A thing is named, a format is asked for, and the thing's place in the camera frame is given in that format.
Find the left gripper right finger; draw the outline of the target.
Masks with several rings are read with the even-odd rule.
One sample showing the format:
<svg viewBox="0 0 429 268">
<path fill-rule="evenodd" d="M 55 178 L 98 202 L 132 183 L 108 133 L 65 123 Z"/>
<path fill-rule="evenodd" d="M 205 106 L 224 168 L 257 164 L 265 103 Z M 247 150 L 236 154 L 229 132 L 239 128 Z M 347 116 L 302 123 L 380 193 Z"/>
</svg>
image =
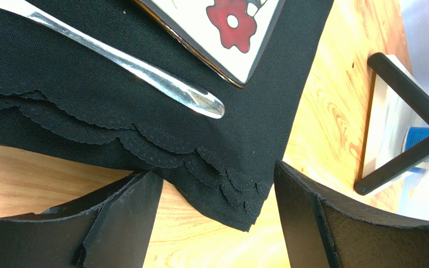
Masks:
<svg viewBox="0 0 429 268">
<path fill-rule="evenodd" d="M 291 267 L 429 267 L 429 221 L 366 205 L 283 161 L 274 188 Z"/>
</svg>

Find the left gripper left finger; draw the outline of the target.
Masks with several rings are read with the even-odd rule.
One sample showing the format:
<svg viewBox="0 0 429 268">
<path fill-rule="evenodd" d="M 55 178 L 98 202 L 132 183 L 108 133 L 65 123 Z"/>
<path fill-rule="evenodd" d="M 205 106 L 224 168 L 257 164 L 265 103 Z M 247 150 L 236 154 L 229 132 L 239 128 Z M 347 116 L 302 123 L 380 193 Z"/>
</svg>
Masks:
<svg viewBox="0 0 429 268">
<path fill-rule="evenodd" d="M 78 199 L 0 218 L 0 267 L 142 267 L 163 180 L 132 173 Z"/>
</svg>

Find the blue banded roll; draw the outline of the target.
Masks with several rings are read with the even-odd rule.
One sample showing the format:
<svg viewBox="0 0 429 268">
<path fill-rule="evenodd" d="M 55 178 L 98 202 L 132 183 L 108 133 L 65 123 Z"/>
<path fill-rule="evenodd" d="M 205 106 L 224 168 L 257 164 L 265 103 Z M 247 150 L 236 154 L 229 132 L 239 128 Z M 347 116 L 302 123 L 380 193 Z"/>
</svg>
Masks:
<svg viewBox="0 0 429 268">
<path fill-rule="evenodd" d="M 429 136 L 429 127 L 410 126 L 406 130 L 403 140 L 402 152 L 409 150 L 420 141 Z M 429 169 L 429 158 L 410 168 L 408 172 L 424 174 Z"/>
</svg>

